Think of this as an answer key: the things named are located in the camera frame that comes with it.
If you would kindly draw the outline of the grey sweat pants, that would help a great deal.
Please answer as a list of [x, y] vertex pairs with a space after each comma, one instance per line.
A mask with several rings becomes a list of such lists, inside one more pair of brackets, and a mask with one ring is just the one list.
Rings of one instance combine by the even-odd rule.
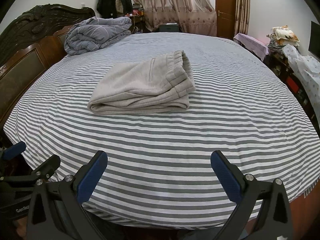
[[182, 50], [135, 63], [115, 64], [98, 82], [88, 109], [100, 115], [187, 110], [196, 90], [191, 64]]

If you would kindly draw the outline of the grey white striped bed sheet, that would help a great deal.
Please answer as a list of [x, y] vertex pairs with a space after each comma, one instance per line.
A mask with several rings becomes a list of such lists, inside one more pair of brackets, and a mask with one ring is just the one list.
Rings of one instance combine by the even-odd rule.
[[[194, 74], [188, 110], [109, 116], [88, 110], [95, 86], [116, 63], [177, 50]], [[217, 37], [136, 34], [67, 56], [22, 96], [4, 131], [11, 142], [26, 143], [31, 167], [59, 155], [59, 180], [105, 151], [106, 172], [84, 207], [126, 225], [222, 224], [235, 205], [210, 166], [214, 150], [259, 180], [280, 178], [289, 200], [319, 181], [319, 137], [299, 102], [257, 57]]]

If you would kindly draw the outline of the dark wooden headboard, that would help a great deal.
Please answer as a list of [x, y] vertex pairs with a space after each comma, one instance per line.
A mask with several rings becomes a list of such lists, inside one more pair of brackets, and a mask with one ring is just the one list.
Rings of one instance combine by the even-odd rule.
[[95, 16], [92, 8], [37, 5], [1, 33], [1, 125], [28, 88], [65, 55], [59, 35]]

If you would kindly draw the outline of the white dotted cover cloth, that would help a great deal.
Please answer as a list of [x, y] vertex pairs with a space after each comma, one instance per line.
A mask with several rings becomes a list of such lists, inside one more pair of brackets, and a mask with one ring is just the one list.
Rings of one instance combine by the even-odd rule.
[[304, 86], [313, 107], [319, 107], [319, 61], [312, 56], [300, 55], [298, 50], [289, 44], [283, 47], [283, 53]]

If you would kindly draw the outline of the folded blue grey duvet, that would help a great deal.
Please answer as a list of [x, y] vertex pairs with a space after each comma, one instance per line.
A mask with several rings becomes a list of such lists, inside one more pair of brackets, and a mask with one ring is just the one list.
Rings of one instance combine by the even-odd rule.
[[128, 17], [92, 17], [77, 23], [69, 30], [64, 49], [70, 56], [106, 48], [131, 35], [132, 21]]

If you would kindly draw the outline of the lilac cloth covered table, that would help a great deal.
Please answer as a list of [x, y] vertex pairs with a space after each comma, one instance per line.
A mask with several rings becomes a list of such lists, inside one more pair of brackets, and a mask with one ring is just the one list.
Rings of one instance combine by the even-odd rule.
[[257, 40], [256, 38], [248, 36], [246, 34], [236, 34], [233, 37], [233, 41], [249, 50], [261, 61], [264, 61], [265, 57], [269, 54], [269, 49], [267, 45]]

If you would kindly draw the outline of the black hanging jacket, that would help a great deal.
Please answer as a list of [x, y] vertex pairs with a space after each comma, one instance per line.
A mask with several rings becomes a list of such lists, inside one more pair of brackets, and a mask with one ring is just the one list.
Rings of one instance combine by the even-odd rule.
[[97, 12], [102, 18], [117, 18], [116, 0], [98, 0]]

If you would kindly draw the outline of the striped brown side curtain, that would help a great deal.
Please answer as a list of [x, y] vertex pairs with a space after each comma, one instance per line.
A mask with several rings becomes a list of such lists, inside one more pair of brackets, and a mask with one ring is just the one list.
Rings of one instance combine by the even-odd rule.
[[236, 0], [234, 35], [248, 33], [250, 5], [250, 0]]

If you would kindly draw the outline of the black box by curtain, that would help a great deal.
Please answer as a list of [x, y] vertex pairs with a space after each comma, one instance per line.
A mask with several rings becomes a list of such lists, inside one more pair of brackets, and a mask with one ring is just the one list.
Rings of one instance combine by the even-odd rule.
[[178, 23], [160, 24], [158, 28], [159, 28], [159, 32], [178, 33], [180, 31]]

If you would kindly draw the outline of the brown wooden door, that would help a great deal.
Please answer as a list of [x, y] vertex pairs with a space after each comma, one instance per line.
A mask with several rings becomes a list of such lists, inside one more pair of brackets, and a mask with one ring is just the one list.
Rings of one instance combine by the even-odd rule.
[[236, 0], [215, 0], [217, 36], [232, 40], [235, 27]]

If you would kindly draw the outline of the floral pink curtain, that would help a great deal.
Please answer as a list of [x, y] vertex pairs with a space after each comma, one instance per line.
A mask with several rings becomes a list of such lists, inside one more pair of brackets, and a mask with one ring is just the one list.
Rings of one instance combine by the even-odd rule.
[[146, 27], [177, 23], [184, 33], [216, 36], [217, 15], [210, 0], [133, 0], [144, 9]]

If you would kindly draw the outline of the black wall television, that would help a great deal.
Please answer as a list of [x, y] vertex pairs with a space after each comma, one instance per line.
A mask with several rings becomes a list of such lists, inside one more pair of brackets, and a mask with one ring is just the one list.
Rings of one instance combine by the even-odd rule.
[[308, 51], [320, 58], [320, 25], [311, 21], [310, 42]]

